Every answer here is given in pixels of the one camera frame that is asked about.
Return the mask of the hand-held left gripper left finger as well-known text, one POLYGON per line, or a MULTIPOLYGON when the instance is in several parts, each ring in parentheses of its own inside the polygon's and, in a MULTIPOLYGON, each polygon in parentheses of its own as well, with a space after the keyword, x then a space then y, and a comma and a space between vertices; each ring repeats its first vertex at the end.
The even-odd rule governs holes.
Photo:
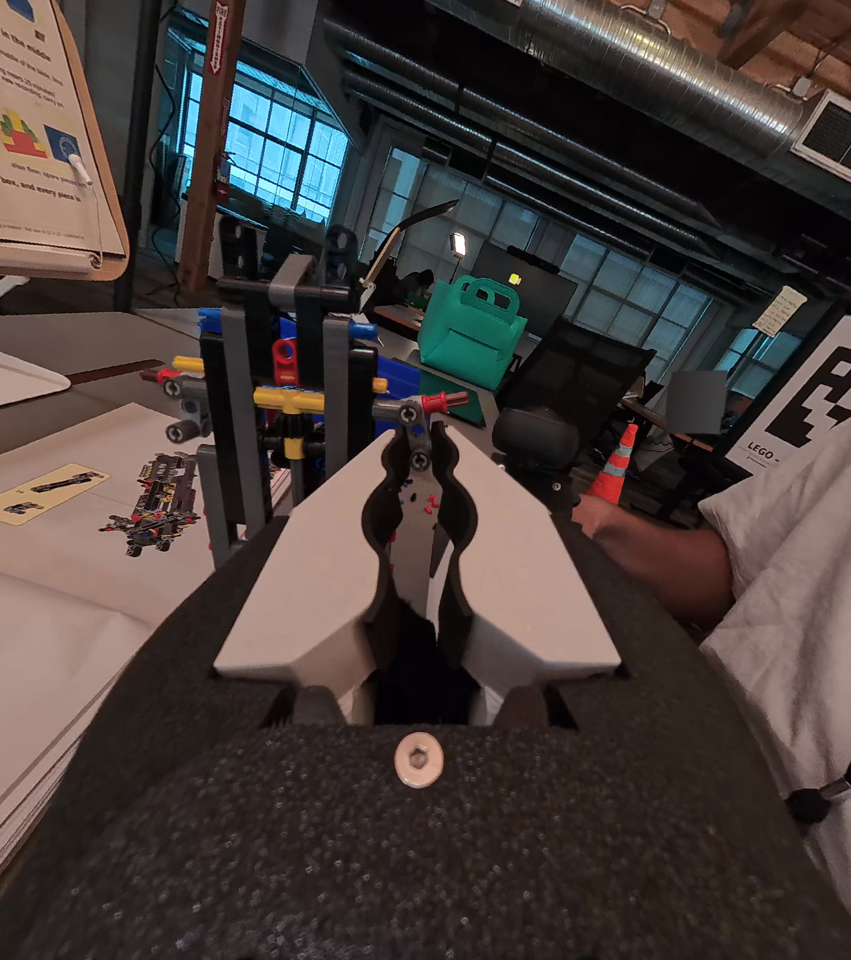
POLYGON ((391 430, 292 510, 216 656, 219 675, 352 690, 388 664, 403 483, 404 434, 391 430))

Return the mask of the lego chassis assembly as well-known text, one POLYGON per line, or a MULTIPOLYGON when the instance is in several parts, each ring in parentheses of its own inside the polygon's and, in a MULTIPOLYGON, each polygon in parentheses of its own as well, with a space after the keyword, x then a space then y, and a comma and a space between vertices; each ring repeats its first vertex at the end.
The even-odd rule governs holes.
POLYGON ((360 314, 358 240, 331 226, 319 256, 291 253, 269 280, 252 255, 251 230, 235 218, 220 225, 225 275, 221 333, 200 331, 200 356, 177 357, 143 379, 179 401, 183 419, 166 428, 178 447, 199 446, 208 545, 216 569, 273 519, 271 469, 289 471, 295 505, 319 489, 373 441, 374 422, 396 424, 411 444, 403 465, 432 465, 430 417, 466 406, 475 394, 448 383, 423 393, 379 377, 374 334, 350 333, 360 314), (295 340, 282 339, 281 316, 295 319, 295 340))

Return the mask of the lego instruction booklet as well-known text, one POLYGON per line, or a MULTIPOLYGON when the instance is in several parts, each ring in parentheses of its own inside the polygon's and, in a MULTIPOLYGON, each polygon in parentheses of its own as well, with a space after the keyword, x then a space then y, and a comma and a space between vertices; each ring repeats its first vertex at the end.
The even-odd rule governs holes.
POLYGON ((41 816, 112 684, 214 571, 198 519, 127 555, 140 473, 172 417, 128 404, 0 455, 0 870, 41 816))

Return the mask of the person's right forearm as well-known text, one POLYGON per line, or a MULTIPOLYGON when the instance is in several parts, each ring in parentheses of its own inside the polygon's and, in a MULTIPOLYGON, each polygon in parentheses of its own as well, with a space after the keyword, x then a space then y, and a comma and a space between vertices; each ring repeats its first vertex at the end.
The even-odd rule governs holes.
POLYGON ((715 531, 666 529, 592 495, 571 519, 677 621, 709 630, 734 605, 728 550, 715 531))

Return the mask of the black mesh chair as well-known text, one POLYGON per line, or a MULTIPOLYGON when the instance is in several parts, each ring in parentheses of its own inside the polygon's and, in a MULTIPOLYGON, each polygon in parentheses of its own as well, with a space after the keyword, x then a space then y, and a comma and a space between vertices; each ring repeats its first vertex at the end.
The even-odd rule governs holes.
POLYGON ((559 318, 500 385, 499 410, 545 408, 575 426, 579 450, 590 448, 628 388, 656 357, 559 318))

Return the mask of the orange traffic cone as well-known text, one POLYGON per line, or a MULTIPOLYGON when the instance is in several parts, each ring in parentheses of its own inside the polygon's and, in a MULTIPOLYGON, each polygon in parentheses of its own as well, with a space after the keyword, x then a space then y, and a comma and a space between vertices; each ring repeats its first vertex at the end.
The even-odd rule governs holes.
POLYGON ((626 427, 615 448, 586 491, 586 496, 599 498, 614 506, 620 504, 624 478, 631 463, 638 426, 632 422, 626 427))

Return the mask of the teal felt bag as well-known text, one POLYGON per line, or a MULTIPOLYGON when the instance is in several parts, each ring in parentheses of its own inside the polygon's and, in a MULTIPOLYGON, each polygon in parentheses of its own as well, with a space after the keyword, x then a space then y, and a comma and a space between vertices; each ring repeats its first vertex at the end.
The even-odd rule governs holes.
POLYGON ((508 284, 470 275, 437 280, 419 328, 420 363, 494 392, 526 330, 519 309, 508 284))

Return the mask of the black monitor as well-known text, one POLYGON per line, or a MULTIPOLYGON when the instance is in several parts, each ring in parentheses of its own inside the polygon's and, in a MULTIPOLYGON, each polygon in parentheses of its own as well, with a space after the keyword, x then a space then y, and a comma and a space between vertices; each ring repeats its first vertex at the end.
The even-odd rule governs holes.
POLYGON ((526 359, 569 309, 577 283, 563 277, 559 268, 516 246, 498 246, 486 240, 470 268, 470 274, 505 284, 518 295, 518 315, 526 318, 523 338, 515 354, 526 359))

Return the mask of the blue storage bin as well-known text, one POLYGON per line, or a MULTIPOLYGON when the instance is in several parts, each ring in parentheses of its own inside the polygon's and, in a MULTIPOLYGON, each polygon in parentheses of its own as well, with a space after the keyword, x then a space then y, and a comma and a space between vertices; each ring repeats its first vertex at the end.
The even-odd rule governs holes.
MULTIPOLYGON (((221 333, 221 308, 220 307, 200 307, 197 310, 199 319, 197 325, 200 331, 202 332, 214 332, 221 333)), ((288 318, 285 316, 280 316, 278 318, 279 323, 279 337, 281 339, 295 340, 297 336, 297 323, 295 318, 288 318)), ((349 323, 349 333, 355 336, 355 339, 360 339, 360 334, 373 334, 374 337, 371 339, 374 342, 380 344, 382 342, 379 337, 379 328, 376 324, 371 324, 368 322, 359 322, 357 320, 352 320, 349 323)), ((375 421, 373 423, 374 433, 373 437, 379 437, 384 432, 388 431, 389 427, 387 424, 382 421, 375 421)))

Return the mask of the person in white shirt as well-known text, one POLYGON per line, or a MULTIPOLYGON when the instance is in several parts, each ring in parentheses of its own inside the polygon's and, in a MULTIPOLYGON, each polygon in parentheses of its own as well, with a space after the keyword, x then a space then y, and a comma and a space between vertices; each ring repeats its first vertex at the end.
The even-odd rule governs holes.
POLYGON ((699 509, 734 597, 706 656, 851 913, 851 419, 699 509))

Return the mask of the black framed marker sign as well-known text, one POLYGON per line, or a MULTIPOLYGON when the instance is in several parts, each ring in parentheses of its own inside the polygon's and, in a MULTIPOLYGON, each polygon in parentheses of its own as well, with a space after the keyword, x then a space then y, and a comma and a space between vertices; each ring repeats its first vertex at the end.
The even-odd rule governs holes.
POLYGON ((806 339, 717 448, 757 475, 851 420, 851 313, 806 339))

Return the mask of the white paper note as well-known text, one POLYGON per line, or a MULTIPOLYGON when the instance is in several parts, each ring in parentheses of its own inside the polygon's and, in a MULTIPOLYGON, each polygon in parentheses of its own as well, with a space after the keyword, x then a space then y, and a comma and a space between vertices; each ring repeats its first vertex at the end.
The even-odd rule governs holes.
POLYGON ((797 311, 808 302, 808 296, 790 285, 783 285, 761 314, 752 322, 753 330, 774 338, 797 311))

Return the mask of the white air vent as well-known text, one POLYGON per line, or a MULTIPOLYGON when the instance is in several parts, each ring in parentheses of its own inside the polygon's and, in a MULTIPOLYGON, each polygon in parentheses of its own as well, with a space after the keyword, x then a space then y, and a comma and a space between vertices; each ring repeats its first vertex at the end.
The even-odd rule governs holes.
POLYGON ((824 90, 809 105, 789 151, 851 185, 851 100, 824 90))

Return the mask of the wooden instruction board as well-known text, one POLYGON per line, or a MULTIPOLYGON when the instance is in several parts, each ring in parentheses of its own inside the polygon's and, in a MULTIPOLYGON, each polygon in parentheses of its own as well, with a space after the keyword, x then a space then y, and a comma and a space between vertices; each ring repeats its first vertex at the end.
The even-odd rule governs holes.
POLYGON ((0 1, 0 274, 112 282, 130 243, 59 4, 0 1))

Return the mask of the wooden post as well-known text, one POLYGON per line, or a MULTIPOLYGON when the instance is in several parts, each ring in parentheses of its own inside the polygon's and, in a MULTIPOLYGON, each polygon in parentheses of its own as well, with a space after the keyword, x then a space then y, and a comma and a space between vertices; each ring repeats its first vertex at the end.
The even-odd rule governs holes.
POLYGON ((242 41, 244 1, 210 3, 203 83, 191 182, 179 256, 183 291, 205 289, 217 210, 217 177, 225 151, 230 105, 242 41))

